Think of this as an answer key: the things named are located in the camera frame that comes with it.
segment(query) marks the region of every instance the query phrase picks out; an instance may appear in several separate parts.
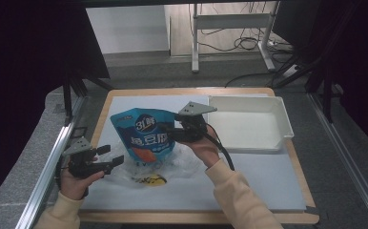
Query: forearm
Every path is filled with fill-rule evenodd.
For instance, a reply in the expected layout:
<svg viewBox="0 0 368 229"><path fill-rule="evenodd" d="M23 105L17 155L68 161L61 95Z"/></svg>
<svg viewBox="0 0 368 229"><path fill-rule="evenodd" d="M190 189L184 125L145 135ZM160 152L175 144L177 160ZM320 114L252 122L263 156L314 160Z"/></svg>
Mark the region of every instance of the forearm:
<svg viewBox="0 0 368 229"><path fill-rule="evenodd" d="M82 203L83 200L72 200L59 192L58 199L53 207L42 213L34 228L79 228L80 219L77 213Z"/></svg>
<svg viewBox="0 0 368 229"><path fill-rule="evenodd" d="M249 187L241 173L231 171L219 160L206 171L215 185L214 195L236 229L282 228L265 203Z"/></svg>

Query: aluminum rail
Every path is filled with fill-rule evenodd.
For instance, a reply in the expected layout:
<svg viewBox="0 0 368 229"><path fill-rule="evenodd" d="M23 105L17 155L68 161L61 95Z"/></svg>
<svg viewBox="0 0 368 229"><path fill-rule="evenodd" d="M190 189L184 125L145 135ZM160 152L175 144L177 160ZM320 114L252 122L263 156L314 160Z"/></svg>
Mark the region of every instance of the aluminum rail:
<svg viewBox="0 0 368 229"><path fill-rule="evenodd" d="M330 139L332 140L339 157L341 158L342 163L344 164L348 174L351 177L351 180L356 185L358 192L360 193L363 201L365 202L368 208L368 182L365 177L359 170L359 167L355 163L353 157L351 156L349 150L345 146L341 137L339 136L336 127L330 123L325 115L322 112L321 104L318 101L318 98L313 94L307 94L309 99L311 100L314 109L316 110L317 116L320 119L320 122L323 124L324 129Z"/></svg>
<svg viewBox="0 0 368 229"><path fill-rule="evenodd" d="M59 160L62 152L65 150L69 137L72 133L72 129L74 127L75 121L79 116L80 109L84 102L84 97L78 97L74 107L73 107L73 120L68 126L62 127L58 138L53 145L51 150L51 154L47 160L47 163L44 166L44 169L32 191L29 201L27 202L26 207L24 208L24 212L18 220L17 226L15 228L31 228L33 221L36 217L37 211L39 209L39 205L42 202L44 195L47 192L47 189L51 183L53 178L53 173L56 168L56 163Z"/></svg>

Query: white plastic tray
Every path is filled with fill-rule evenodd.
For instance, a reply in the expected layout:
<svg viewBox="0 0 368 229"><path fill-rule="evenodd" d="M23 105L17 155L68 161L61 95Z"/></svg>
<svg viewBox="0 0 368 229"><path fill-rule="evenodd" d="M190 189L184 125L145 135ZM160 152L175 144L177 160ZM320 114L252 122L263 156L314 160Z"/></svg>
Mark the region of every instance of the white plastic tray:
<svg viewBox="0 0 368 229"><path fill-rule="evenodd" d="M281 97L211 96L208 123L230 153L272 153L294 132Z"/></svg>

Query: person's left hand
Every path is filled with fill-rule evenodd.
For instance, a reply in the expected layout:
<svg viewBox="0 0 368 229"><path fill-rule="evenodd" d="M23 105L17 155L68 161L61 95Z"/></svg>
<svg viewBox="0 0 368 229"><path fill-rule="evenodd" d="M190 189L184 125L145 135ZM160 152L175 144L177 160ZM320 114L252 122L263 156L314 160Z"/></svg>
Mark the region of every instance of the person's left hand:
<svg viewBox="0 0 368 229"><path fill-rule="evenodd" d="M61 190L60 193L74 200L82 199L86 189L92 185L93 182L99 180L104 176L104 172L100 171L85 179L74 177L69 169L65 169L61 176Z"/></svg>

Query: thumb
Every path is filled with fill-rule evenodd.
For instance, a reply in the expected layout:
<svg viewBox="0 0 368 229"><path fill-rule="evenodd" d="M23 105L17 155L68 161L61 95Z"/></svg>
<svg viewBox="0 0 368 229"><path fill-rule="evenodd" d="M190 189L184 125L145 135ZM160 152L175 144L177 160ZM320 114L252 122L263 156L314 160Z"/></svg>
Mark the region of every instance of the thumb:
<svg viewBox="0 0 368 229"><path fill-rule="evenodd" d="M84 183L86 184L86 186L90 186L93 182L99 180L100 178L102 178L104 176L104 171L100 171L98 173L95 173L87 178L84 179Z"/></svg>

